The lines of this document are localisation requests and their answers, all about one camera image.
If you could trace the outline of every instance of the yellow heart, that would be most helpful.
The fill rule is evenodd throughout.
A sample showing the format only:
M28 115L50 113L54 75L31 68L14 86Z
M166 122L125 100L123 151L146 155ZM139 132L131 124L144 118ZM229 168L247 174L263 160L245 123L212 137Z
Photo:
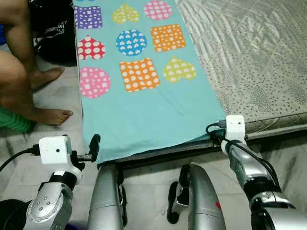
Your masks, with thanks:
M125 23L126 21L136 23L140 18L141 14L126 3L123 3L115 12L112 13L112 20L116 23Z
M177 57L171 57L171 60L163 68L163 74L171 83L176 83L181 77L191 80L196 77L195 67Z

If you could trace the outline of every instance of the black cable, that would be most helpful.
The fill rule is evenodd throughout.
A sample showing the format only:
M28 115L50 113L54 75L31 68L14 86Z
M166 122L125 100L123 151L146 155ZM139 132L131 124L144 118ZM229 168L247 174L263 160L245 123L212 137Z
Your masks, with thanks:
M221 140L224 140L224 141L227 141L228 143L231 143L232 145L238 147L239 149L243 150L244 152L246 152L247 154L249 154L251 157L253 157L254 159L256 159L271 175L275 185L277 186L277 188L281 191L281 188L280 188L280 185L279 185L279 182L278 182L278 178L277 178L277 174L276 174L276 171L275 169L273 168L273 166L266 160L264 159L261 159L259 157L257 157L254 153L252 153L251 151L249 151L248 149L238 145L238 143L234 142L234 141L231 141L231 140L228 140L220 135L218 135L216 133L216 131L209 131L209 128L210 127L213 127L213 126L217 126L217 127L220 127L219 123L213 123L213 124L210 124L206 127L206 133L209 134L210 137L215 137L215 138L218 138L218 139L221 139Z
M39 152L39 146L38 145L33 145L32 148L29 148L29 149L26 149L26 150L23 150L21 152L18 152L16 153L15 155L11 156L9 159L7 159L5 161L5 163L3 163L3 165L1 165L0 167L0 172L5 168L5 166L7 166L12 160L14 160L16 157L19 157L20 155L23 155L25 153L32 153L36 156L39 156L40 155L40 152Z

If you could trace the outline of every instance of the blue circle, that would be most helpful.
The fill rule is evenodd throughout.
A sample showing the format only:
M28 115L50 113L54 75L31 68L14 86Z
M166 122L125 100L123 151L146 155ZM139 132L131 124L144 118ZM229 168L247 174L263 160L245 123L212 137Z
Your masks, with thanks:
M147 39L138 30L125 30L116 39L117 50L126 56L137 56L147 46Z

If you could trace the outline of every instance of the turquoise blanket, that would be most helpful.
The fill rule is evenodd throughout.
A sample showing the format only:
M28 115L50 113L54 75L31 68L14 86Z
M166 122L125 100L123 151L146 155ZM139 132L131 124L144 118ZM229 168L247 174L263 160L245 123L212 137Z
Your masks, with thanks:
M97 163L181 144L225 117L174 0L74 0L83 138Z

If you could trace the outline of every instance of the purple square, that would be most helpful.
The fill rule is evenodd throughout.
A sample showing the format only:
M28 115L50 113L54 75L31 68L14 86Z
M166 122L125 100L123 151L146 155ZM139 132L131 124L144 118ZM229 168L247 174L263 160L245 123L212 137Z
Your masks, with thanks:
M74 7L76 29L96 29L102 27L100 6Z

